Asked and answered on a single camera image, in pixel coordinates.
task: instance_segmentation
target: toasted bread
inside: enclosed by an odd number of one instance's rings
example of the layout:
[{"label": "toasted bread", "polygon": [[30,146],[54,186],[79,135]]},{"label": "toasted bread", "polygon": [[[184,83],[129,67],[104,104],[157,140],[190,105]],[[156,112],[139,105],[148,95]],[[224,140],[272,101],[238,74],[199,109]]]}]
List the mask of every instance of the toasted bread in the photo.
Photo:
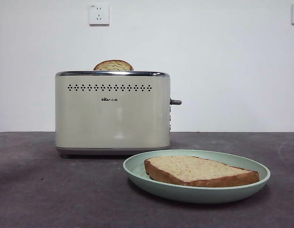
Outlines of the toasted bread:
[{"label": "toasted bread", "polygon": [[94,70],[101,70],[101,71],[133,71],[133,67],[123,61],[123,60],[117,60],[117,59],[112,59],[112,60],[107,60],[104,62],[101,62],[100,64],[97,64],[94,67]]},{"label": "toasted bread", "polygon": [[146,173],[170,184],[196,187],[234,187],[259,181],[257,171],[194,156],[162,156],[144,161]]}]

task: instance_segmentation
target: green plate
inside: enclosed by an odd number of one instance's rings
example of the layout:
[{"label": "green plate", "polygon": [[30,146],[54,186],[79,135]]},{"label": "green plate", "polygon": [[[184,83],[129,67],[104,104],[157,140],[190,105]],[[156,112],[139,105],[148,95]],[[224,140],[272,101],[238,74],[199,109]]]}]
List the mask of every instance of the green plate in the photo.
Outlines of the green plate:
[{"label": "green plate", "polygon": [[[258,171],[260,181],[236,187],[208,188],[168,184],[152,180],[145,171],[144,160],[157,156],[190,155],[212,159],[231,166]],[[251,159],[213,151],[163,150],[134,155],[123,162],[130,180],[139,188],[170,200],[189,203],[226,203],[247,198],[261,190],[270,177],[269,169]]]}]

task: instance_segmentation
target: electrical outlet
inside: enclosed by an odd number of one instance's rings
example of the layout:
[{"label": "electrical outlet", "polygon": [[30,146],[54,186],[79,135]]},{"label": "electrical outlet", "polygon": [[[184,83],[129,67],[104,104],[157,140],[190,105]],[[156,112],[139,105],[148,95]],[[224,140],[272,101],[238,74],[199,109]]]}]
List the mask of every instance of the electrical outlet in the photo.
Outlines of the electrical outlet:
[{"label": "electrical outlet", "polygon": [[109,5],[89,6],[90,25],[109,25]]}]

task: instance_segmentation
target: toaster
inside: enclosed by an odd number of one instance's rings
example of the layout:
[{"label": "toaster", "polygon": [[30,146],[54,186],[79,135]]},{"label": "toaster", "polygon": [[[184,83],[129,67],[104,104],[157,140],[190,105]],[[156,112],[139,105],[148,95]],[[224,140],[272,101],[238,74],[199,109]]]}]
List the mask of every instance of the toaster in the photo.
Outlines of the toaster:
[{"label": "toaster", "polygon": [[170,76],[142,71],[66,71],[55,76],[60,155],[133,155],[170,146]]}]

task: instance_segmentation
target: toaster logo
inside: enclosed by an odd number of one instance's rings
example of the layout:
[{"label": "toaster logo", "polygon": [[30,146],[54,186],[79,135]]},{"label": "toaster logo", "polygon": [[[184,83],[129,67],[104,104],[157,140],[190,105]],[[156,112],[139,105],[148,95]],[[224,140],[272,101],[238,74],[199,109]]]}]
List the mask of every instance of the toaster logo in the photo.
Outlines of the toaster logo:
[{"label": "toaster logo", "polygon": [[104,97],[104,98],[101,98],[101,101],[118,101],[118,100],[116,98],[108,99],[108,98]]}]

